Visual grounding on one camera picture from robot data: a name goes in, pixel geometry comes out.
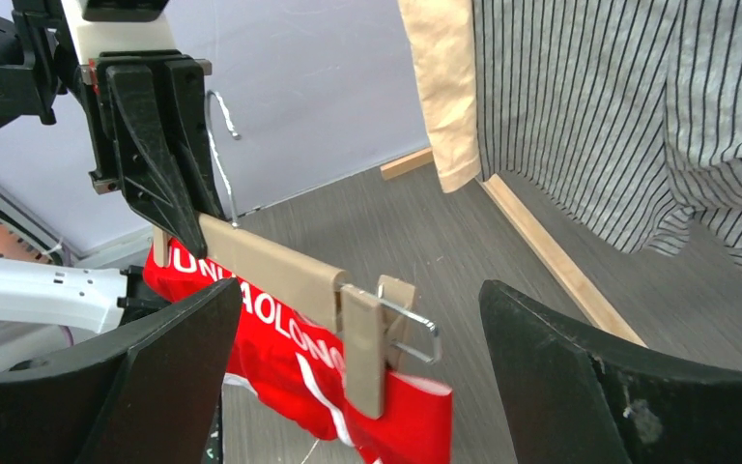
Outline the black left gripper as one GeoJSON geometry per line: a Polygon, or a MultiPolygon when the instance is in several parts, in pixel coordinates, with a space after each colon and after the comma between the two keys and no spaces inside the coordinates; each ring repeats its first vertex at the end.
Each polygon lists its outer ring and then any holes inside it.
{"type": "Polygon", "coordinates": [[[206,256],[195,210],[225,218],[205,117],[207,63],[176,46],[104,52],[81,65],[61,2],[15,1],[13,19],[55,93],[70,92],[85,112],[95,189],[121,190],[138,215],[206,256]]]}

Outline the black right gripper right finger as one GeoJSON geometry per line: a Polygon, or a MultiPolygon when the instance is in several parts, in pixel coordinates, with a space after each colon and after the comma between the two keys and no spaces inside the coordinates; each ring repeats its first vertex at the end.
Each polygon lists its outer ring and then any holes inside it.
{"type": "Polygon", "coordinates": [[[641,347],[498,280],[482,326],[521,463],[742,463],[742,371],[641,347]]]}

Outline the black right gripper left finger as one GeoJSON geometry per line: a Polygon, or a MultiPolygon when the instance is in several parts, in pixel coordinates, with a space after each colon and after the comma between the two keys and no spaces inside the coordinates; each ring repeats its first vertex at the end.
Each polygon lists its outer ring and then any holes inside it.
{"type": "Polygon", "coordinates": [[[240,317],[223,279],[0,372],[0,463],[198,463],[240,317]]]}

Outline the beige underwear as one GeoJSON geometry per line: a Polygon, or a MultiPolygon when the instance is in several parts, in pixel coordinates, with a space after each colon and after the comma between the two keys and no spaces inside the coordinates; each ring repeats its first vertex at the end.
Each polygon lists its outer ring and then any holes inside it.
{"type": "Polygon", "coordinates": [[[398,7],[435,168],[442,191],[451,193],[481,172],[472,4],[399,0],[398,7]]]}

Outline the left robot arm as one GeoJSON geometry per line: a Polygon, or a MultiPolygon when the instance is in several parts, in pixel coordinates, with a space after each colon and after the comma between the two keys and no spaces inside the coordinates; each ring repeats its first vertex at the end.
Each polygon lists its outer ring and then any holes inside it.
{"type": "MultiPolygon", "coordinates": [[[[82,107],[99,193],[129,208],[197,257],[198,217],[223,218],[214,184],[205,77],[211,64],[175,45],[163,1],[16,1],[0,17],[0,129],[21,116],[56,121],[55,99],[82,107]]],[[[102,334],[117,328],[127,287],[120,271],[0,258],[0,322],[102,334]]],[[[36,347],[0,341],[0,370],[36,347]]]]}

